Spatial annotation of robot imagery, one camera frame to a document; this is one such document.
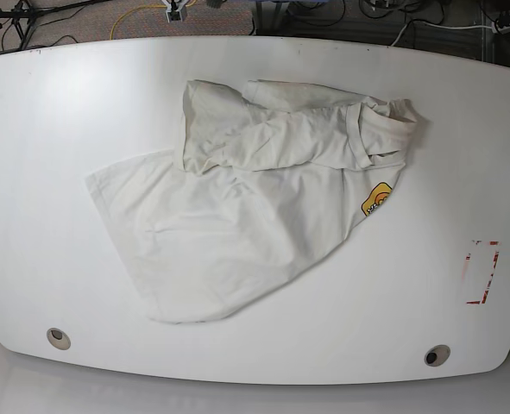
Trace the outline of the white printed T-shirt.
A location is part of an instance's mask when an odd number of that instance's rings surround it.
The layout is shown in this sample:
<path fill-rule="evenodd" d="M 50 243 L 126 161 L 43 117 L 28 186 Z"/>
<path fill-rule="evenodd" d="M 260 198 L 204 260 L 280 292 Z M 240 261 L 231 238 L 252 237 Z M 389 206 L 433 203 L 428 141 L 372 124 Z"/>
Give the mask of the white printed T-shirt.
<path fill-rule="evenodd" d="M 85 183 L 148 316 L 212 322 L 341 245 L 395 187 L 417 127 L 405 99 L 191 80 L 172 149 Z"/>

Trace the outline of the red tape rectangle marking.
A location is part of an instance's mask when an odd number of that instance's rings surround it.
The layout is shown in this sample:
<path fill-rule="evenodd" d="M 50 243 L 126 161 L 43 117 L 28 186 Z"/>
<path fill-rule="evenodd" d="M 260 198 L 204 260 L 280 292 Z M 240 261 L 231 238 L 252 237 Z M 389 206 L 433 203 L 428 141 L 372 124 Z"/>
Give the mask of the red tape rectangle marking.
<path fill-rule="evenodd" d="M 462 300 L 468 305 L 485 304 L 500 255 L 499 241 L 472 240 L 462 273 Z"/>

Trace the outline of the black tripod stand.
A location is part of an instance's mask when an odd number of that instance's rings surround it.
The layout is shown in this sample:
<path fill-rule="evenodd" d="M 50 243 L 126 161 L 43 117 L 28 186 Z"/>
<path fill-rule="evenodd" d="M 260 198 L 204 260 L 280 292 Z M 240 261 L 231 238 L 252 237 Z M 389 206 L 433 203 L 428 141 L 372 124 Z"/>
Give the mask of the black tripod stand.
<path fill-rule="evenodd" d="M 68 10 L 83 9 L 95 3 L 97 1 L 79 1 L 61 6 L 40 7 L 33 5 L 32 1 L 17 1 L 11 10 L 0 8 L 0 30 L 3 28 L 13 28 L 19 39 L 17 48 L 8 50 L 4 48 L 4 40 L 1 40 L 2 51 L 23 51 L 32 38 L 37 21 L 41 18 Z"/>

